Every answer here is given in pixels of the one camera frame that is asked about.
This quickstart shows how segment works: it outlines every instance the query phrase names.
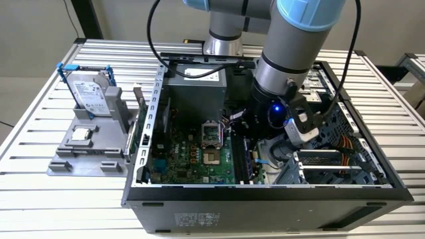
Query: black cable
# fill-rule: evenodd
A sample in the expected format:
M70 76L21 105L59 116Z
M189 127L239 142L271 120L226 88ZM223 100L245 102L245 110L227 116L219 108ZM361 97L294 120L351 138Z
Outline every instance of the black cable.
M70 21L70 24L71 24L74 33L77 33L77 38L79 38L79 34L78 34L78 31L77 31L77 28L75 28L74 25L73 25L73 21L71 21L70 15L69 15L69 9L67 9L66 0L62 0L62 1L63 1L63 4L65 4L65 9L66 9L66 13L67 13L67 18L69 18L69 21Z
M166 62L161 59L161 56L158 55L158 53L157 53L157 51L155 51L155 49L153 47L151 36L150 36L151 18L153 18L153 13L154 13L154 10L155 10L155 8L158 6L159 1L161 0L155 0L154 1L153 5L151 5L151 8L150 8L150 11L149 11L149 17L147 17L147 23L146 23L146 37L147 37L147 43L149 43L149 47L150 47L151 53L155 56L155 58L158 59L159 63L167 68L167 70L170 72L173 72L175 75L179 75L181 77L185 77L185 78L189 78L189 79L197 79L197 78L202 78L205 76L209 76L210 74L215 73L217 71L222 70L223 68L237 66L237 63L229 63L229 64L225 64L222 66L218 66L211 71L209 71L209 72L206 72L203 74L199 74L197 76L186 75L186 74L181 73L179 71L177 71L177 70L170 68L170 66L166 64Z
M270 168L273 168L273 169L275 169L275 170L279 169L279 168L274 167L270 163L261 163L261 164L265 164L265 165L270 166Z
M358 28L359 28L359 20L361 20L361 4L359 4L359 0L355 0L355 8L357 8L357 16L355 16L355 25L354 25L354 32L353 32L353 37L351 37L351 43L350 43L350 47L347 50L347 55L346 55L346 61L345 61L345 66L343 66L343 72L342 72L342 77L341 77L341 82L339 82L339 86L337 89L337 92L334 94L331 103L329 105L327 110L325 111L325 113L322 114L322 117L326 118L326 116L329 115L329 113L331 112L331 109L334 107L334 104L337 103L341 91L342 91L342 85L345 82L345 78L346 78L346 73L347 73L347 67L350 65L350 59L351 59L351 55L353 55L353 50L354 50L354 44L355 44L355 39L357 39L357 34L358 34Z
M9 123L5 123L5 122L2 122L1 120L0 120L0 123L3 124L3 125L6 125L6 126L9 126L9 127L11 127L11 128L14 127L14 125L11 125L11 124L9 124Z

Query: sticker label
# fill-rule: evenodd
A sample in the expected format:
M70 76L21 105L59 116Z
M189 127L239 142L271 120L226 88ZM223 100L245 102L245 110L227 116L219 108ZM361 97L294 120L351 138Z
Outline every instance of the sticker label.
M178 227L214 227L218 224L219 213L174 213Z
M187 68L185 69L185 74L189 76L198 76L199 74L203 74L206 72L211 71L211 69L194 69L194 68ZM197 78L197 79L190 79L190 78L183 78L186 81L219 81L218 79L218 72L211 73L210 75Z
M73 81L85 109L93 115L110 115L101 87L94 82Z

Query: aluminum extrusion table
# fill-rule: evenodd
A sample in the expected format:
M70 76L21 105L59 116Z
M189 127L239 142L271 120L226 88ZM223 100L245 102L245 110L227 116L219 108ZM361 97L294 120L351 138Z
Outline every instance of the aluminum extrusion table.
M158 43L155 48L175 53L202 52L199 44ZM329 62L338 78L346 53L322 50L317 57ZM258 57L261 47L246 46L243 54ZM86 40L71 45L62 62L83 66L109 64L129 107L137 105L131 93L134 84L142 87L149 100L157 60L146 43ZM363 55L353 54L343 88L415 201L347 233L319 235L345 239L422 239L425 122ZM53 73L0 146L0 238L155 238L157 235L145 234L131 210L119 206L125 178L49 177L43 174L73 118L73 105L66 86ZM317 236L169 235L201 238Z

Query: robotic arm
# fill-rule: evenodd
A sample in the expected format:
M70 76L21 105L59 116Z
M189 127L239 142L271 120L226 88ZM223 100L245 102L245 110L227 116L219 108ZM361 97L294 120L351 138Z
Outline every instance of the robotic arm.
M255 81L250 90L250 100L243 111L230 117L230 125L234 131L251 141L273 138L283 130L293 144L309 141L317 136L317 127L323 120L322 116L314 114L307 107L298 88L330 28L339 18L345 0L183 0L183 2L197 9L210 10L211 18L219 12L231 14L233 18L241 17L242 14L245 17L255 16L265 20L270 18L266 41L254 72ZM213 38L219 37L215 29L218 28L211 22ZM205 43L206 48L210 47L210 42L211 38Z

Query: metal chassis frame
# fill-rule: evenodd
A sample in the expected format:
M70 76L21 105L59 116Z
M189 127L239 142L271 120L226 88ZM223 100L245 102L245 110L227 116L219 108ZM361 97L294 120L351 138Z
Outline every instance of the metal chassis frame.
M333 74L333 71L326 62L318 62L318 64L325 69L326 75L331 81L334 87L338 86L339 82ZM162 77L165 73L165 67L158 66L155 84L153 88L154 97L159 96L159 90L162 85ZM129 175L126 178L123 195L122 195L122 205L130 207L142 207L142 206L163 206L163 201L338 201L338 200L355 200L365 202L367 206L379 205L382 207L378 212L363 215L362 217L353 220L342 228L335 228L334 225L325 226L323 231L327 230L350 230L363 224L366 221L377 218L385 213L390 212L394 208L407 204L412 201L412 197L404 188L404 185L393 169L385 154L382 153L378 144L370 134L370 131L361 119L358 112L354 110L354 107L350 103L347 94L341 94L339 100L345 103L347 111L353 115L354 122L359 128L363 139L366 140L382 168L385 169L386 176L393 182L394 188L334 188L334 187L318 187L318 188L291 188L291 187L271 187L271 188L258 188L251 187L251 185L241 185L241 187L223 187L223 186L211 186L211 187L183 187L181 185L166 187L149 185L149 187L137 187L135 182L141 179L137 178L142 176L142 173L134 173L134 170L129 170ZM147 118L145 122L145 130L151 132L153 122L154 122L154 113L155 113L157 101L151 100L149 105ZM135 159L135 166L142 169L147 163L145 158L146 152L150 147L150 137L145 144L141 145L138 150L138 155ZM386 207L386 202L397 201L397 205Z

